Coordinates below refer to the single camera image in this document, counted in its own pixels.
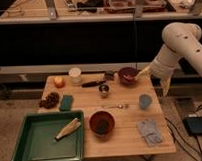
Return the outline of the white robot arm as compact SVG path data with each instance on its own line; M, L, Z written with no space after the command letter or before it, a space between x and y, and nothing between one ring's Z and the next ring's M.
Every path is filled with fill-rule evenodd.
M171 76L181 58L185 58L192 68L202 77L202 44L199 42L202 30L197 24L172 22L162 31L159 53L142 71L136 75L139 79L144 74L158 78L166 96L171 85Z

